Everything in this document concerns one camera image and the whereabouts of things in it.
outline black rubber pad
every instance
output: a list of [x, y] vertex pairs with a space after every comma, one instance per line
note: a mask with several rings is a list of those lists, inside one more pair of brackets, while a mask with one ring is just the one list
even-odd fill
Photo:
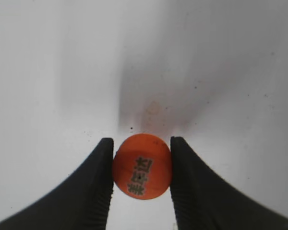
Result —
[[113, 140], [103, 138], [48, 195], [0, 223], [0, 230], [104, 230], [113, 192]]
[[171, 138], [171, 154], [170, 190], [179, 230], [288, 230], [287, 218], [225, 182], [183, 138]]

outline brown stain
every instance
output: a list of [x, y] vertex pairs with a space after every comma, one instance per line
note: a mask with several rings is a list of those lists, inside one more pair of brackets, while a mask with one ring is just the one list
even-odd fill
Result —
[[148, 108], [146, 109], [146, 112], [149, 115], [157, 115], [159, 114], [160, 109], [161, 109], [160, 103], [156, 101], [152, 101], [150, 105], [148, 106]]

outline chinese characters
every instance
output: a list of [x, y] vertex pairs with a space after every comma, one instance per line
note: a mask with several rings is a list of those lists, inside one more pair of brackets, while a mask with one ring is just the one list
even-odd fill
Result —
[[147, 175], [153, 164], [152, 159], [139, 157], [136, 160], [136, 166], [131, 178], [131, 183], [127, 184], [128, 191], [138, 196], [143, 196], [145, 191], [145, 183], [148, 181]]

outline orange sphere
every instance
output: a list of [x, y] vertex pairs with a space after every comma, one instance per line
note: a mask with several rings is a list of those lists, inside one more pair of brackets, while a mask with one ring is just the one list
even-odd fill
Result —
[[156, 136], [133, 135], [116, 153], [112, 173], [125, 194], [142, 200], [156, 198], [168, 189], [172, 180], [170, 150]]

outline white background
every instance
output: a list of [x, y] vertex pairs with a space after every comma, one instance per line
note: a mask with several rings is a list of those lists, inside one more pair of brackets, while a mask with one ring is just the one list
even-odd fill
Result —
[[[0, 220], [139, 132], [288, 216], [288, 0], [0, 0]], [[107, 229], [174, 223], [115, 187]]]

